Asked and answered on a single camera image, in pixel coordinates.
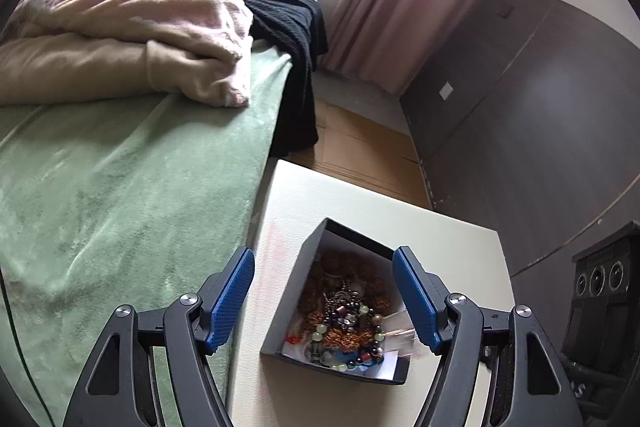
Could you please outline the black jewelry box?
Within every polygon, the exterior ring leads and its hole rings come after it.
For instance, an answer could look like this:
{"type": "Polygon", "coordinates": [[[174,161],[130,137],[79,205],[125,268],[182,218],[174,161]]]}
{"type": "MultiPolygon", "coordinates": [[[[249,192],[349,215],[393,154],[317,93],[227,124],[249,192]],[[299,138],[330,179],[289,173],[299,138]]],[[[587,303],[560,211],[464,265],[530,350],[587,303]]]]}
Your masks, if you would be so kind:
{"type": "Polygon", "coordinates": [[[355,381],[405,384],[410,359],[383,346],[384,317],[405,309],[393,253],[322,220],[300,247],[260,353],[355,381]]]}

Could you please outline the clear plastic bag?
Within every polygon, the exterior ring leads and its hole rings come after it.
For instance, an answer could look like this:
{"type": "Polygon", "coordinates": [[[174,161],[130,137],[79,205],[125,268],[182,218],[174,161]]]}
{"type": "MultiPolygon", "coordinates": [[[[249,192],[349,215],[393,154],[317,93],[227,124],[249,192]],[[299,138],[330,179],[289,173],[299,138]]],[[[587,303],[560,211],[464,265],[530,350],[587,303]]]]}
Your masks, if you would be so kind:
{"type": "Polygon", "coordinates": [[[401,358],[423,359],[433,353],[421,343],[406,309],[386,315],[382,322],[385,334],[384,349],[396,351],[401,358]]]}

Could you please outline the green bed blanket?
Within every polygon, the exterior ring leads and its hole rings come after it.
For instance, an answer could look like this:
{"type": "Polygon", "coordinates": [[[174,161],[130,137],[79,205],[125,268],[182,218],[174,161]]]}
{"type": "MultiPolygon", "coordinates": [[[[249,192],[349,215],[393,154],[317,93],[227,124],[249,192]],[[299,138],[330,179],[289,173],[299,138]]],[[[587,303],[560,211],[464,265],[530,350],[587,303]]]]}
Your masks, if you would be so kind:
{"type": "Polygon", "coordinates": [[[245,242],[292,67],[252,39],[244,107],[1,103],[1,368],[32,423],[62,424],[118,306],[168,305],[245,242]]]}

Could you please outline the pink fleece blanket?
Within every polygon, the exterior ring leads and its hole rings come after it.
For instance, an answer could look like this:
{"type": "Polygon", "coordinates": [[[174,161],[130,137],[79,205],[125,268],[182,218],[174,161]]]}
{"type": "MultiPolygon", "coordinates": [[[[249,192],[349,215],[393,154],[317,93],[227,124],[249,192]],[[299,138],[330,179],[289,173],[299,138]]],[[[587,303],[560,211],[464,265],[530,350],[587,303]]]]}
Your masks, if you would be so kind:
{"type": "Polygon", "coordinates": [[[3,105],[181,93],[250,103],[242,0],[23,0],[1,33],[3,105]]]}

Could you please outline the black knitted garment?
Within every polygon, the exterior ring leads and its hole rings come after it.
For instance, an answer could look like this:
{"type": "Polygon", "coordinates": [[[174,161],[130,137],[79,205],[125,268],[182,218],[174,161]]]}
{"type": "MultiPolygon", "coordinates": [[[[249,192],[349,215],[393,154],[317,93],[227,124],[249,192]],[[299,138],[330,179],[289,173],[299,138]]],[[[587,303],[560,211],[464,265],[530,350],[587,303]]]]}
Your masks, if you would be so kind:
{"type": "Polygon", "coordinates": [[[254,16],[250,35],[291,57],[270,155],[284,157],[307,150],[319,140],[312,74],[318,58],[329,51],[320,4],[317,0],[243,1],[254,16]]]}

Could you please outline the white wall switch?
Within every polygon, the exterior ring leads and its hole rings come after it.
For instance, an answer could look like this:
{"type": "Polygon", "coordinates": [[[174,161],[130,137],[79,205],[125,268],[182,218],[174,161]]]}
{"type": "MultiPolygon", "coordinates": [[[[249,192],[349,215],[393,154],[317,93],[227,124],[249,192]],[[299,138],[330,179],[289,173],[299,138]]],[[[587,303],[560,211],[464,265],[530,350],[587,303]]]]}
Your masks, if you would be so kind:
{"type": "Polygon", "coordinates": [[[449,82],[445,82],[439,90],[439,96],[442,98],[442,101],[446,101],[452,92],[454,92],[454,88],[449,82]]]}

